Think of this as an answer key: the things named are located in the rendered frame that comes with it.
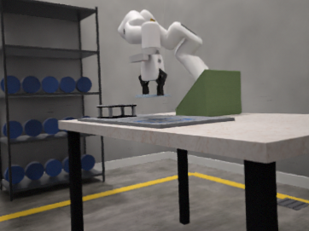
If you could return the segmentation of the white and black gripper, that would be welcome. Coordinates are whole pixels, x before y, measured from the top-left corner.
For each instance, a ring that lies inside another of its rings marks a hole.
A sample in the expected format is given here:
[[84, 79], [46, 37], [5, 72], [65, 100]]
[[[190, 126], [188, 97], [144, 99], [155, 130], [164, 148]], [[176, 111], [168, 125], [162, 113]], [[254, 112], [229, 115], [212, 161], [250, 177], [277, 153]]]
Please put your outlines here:
[[167, 73], [164, 71], [162, 56], [149, 55], [148, 61], [142, 61], [141, 75], [138, 77], [143, 87], [143, 95], [149, 94], [149, 81], [156, 81], [158, 84], [156, 85], [157, 95], [164, 95], [163, 85], [165, 84], [166, 77]]

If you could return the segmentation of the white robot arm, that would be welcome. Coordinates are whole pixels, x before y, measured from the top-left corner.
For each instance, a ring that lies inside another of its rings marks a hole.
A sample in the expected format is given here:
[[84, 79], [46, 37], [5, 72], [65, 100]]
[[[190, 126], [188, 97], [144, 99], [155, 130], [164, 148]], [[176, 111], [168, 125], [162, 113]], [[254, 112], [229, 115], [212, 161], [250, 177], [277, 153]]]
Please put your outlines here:
[[142, 45], [142, 53], [129, 56], [130, 63], [148, 61], [149, 55], [160, 55], [160, 46], [173, 50], [186, 38], [178, 46], [175, 57], [186, 67], [195, 81], [204, 69], [209, 69], [200, 57], [194, 56], [202, 45], [201, 38], [179, 22], [172, 23], [166, 30], [157, 23], [149, 11], [143, 10], [140, 14], [131, 11], [121, 22], [118, 32], [128, 43]]

